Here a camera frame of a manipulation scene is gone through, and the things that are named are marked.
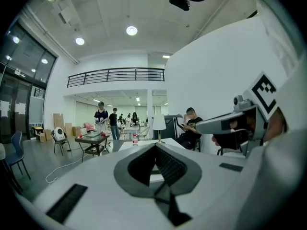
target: white lamp shade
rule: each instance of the white lamp shade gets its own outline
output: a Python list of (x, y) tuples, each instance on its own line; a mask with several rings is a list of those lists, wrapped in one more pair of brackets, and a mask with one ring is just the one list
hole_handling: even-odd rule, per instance
[(166, 129), (164, 114), (157, 114), (153, 117), (153, 129), (163, 130)]

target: ceiling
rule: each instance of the ceiling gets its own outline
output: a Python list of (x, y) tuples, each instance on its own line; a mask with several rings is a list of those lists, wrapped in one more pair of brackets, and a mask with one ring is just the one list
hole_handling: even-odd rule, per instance
[[(247, 18), (256, 3), (206, 0), (191, 2), (190, 11), (183, 11), (168, 0), (30, 0), (28, 7), (74, 58), (81, 59), (118, 50), (172, 54), (206, 32)], [(138, 29), (135, 36), (126, 34), (130, 25)], [(85, 44), (77, 45), (77, 37)]]
[[(164, 105), (167, 103), (166, 91), (153, 91), (152, 95), (153, 105)], [(147, 90), (99, 91), (75, 94), (74, 97), (79, 101), (92, 101), (93, 104), (98, 104), (93, 101), (93, 99), (97, 99), (104, 102), (105, 105), (108, 104), (114, 107), (127, 105), (137, 106), (138, 103), (141, 106), (147, 105)]]

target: water bottle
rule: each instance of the water bottle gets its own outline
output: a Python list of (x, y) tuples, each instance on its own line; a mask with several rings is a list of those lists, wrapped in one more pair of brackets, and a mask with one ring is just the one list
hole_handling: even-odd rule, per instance
[(133, 135), (132, 143), (133, 143), (134, 146), (138, 146), (139, 145), (139, 140), (136, 137), (136, 134)]

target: window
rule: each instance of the window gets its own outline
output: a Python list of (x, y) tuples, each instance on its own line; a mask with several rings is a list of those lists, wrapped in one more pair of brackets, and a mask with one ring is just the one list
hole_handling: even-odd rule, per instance
[(11, 68), (19, 69), (21, 73), (30, 77), (34, 77), (44, 51), (43, 47), (26, 34), (20, 39), (17, 48), (12, 53), (12, 60), (7, 65)]
[(10, 62), (10, 58), (12, 57), (13, 52), (16, 50), (17, 46), (19, 45), (24, 35), (25, 35), (24, 30), (18, 25), (14, 25), (11, 28), (11, 30), (7, 33), (7, 35), (3, 39), (3, 44), (1, 45), (0, 48), (0, 61), (2, 63), (7, 65), (8, 62)]
[(50, 70), (55, 62), (56, 58), (49, 52), (45, 52), (38, 63), (35, 79), (42, 82), (47, 82)]

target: table lamp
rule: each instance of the table lamp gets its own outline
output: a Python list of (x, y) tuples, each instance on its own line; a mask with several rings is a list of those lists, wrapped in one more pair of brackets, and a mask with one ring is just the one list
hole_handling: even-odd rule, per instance
[(164, 114), (157, 114), (153, 119), (153, 130), (158, 130), (158, 143), (162, 144), (160, 130), (166, 129)]

